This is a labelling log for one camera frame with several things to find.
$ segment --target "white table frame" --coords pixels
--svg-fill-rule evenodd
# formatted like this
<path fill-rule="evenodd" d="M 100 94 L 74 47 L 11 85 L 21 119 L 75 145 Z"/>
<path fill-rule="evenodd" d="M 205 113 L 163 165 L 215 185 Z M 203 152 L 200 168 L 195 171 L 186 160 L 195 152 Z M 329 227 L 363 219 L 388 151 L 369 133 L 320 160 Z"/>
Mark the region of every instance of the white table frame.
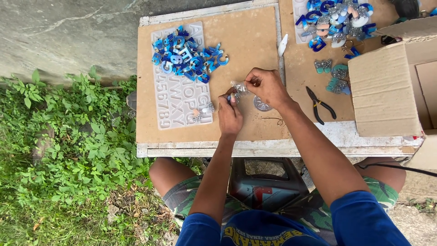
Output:
<path fill-rule="evenodd" d="M 184 11 L 159 16 L 146 16 L 140 19 L 140 26 L 155 25 L 173 21 L 183 21 L 198 17 L 207 17 L 224 13 L 244 11 L 274 6 L 276 19 L 277 45 L 282 40 L 281 20 L 278 0 L 253 0 L 238 4 Z M 284 58 L 279 60 L 282 81 L 284 76 Z M 413 156 L 421 146 L 423 139 L 406 140 L 403 137 L 360 137 L 355 121 L 314 123 L 346 156 Z M 178 143 L 138 143 L 137 157 L 208 157 L 217 148 L 218 141 L 178 142 Z M 299 157 L 299 151 L 293 139 L 237 141 L 232 152 L 234 157 Z"/>

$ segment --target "pliers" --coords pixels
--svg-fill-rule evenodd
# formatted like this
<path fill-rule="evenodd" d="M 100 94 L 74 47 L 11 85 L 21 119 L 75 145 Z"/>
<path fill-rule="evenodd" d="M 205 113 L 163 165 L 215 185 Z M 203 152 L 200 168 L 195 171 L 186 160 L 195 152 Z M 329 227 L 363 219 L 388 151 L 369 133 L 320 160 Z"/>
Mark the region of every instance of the pliers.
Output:
<path fill-rule="evenodd" d="M 314 108 L 314 116 L 316 117 L 316 120 L 320 124 L 324 125 L 325 123 L 319 117 L 319 113 L 317 112 L 317 103 L 319 103 L 320 105 L 325 107 L 327 110 L 329 110 L 329 112 L 331 112 L 331 115 L 332 115 L 333 119 L 337 119 L 337 115 L 335 114 L 334 110 L 331 107 L 329 107 L 329 105 L 327 105 L 326 103 L 318 100 L 316 95 L 314 94 L 314 92 L 312 92 L 312 90 L 308 86 L 306 86 L 306 91 L 308 92 L 309 97 L 311 97 L 312 101 L 314 102 L 314 106 L 313 106 L 313 108 Z"/>

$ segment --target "blue shirt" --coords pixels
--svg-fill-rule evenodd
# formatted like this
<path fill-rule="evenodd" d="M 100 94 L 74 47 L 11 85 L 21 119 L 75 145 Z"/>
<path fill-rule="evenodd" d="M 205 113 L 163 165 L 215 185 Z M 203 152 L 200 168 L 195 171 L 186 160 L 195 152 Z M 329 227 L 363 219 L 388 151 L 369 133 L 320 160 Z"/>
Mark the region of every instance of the blue shirt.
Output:
<path fill-rule="evenodd" d="M 346 194 L 335 200 L 330 209 L 340 246 L 411 246 L 369 192 Z M 223 231 L 205 214 L 191 214 L 185 219 L 177 246 L 218 245 L 328 246 L 328 243 L 302 224 L 261 210 L 234 215 Z"/>

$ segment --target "person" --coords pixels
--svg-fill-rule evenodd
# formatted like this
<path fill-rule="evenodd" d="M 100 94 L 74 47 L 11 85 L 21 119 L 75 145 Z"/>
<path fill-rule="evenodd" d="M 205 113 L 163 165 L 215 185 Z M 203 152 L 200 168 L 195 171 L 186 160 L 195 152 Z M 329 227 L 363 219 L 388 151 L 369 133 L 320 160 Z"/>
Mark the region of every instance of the person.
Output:
<path fill-rule="evenodd" d="M 384 246 L 410 245 L 386 212 L 394 206 L 406 172 L 360 169 L 302 112 L 276 70 L 253 68 L 247 89 L 275 108 L 285 121 L 316 190 L 277 213 L 251 210 L 226 194 L 232 149 L 243 126 L 235 97 L 218 98 L 221 137 L 204 173 L 172 158 L 158 158 L 149 175 L 165 204 L 183 220 L 178 246 Z M 392 158 L 367 158 L 365 165 Z"/>

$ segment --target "camouflage shorts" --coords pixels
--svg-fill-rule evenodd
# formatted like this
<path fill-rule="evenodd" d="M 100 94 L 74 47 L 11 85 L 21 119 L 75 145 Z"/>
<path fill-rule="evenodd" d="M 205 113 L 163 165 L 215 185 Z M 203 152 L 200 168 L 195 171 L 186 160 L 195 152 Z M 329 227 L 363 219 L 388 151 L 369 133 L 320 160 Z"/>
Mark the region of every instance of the camouflage shorts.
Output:
<path fill-rule="evenodd" d="M 180 182 L 163 197 L 165 204 L 175 213 L 179 226 L 182 226 L 182 222 L 190 211 L 202 177 L 203 175 L 199 175 Z M 363 179 L 379 204 L 388 212 L 395 205 L 398 193 L 390 186 L 376 179 L 365 176 L 363 176 Z M 248 209 L 250 208 L 227 194 L 222 227 L 233 215 Z M 317 189 L 301 200 L 288 204 L 276 213 L 303 224 L 330 245 L 337 245 L 332 227 L 331 211 Z"/>

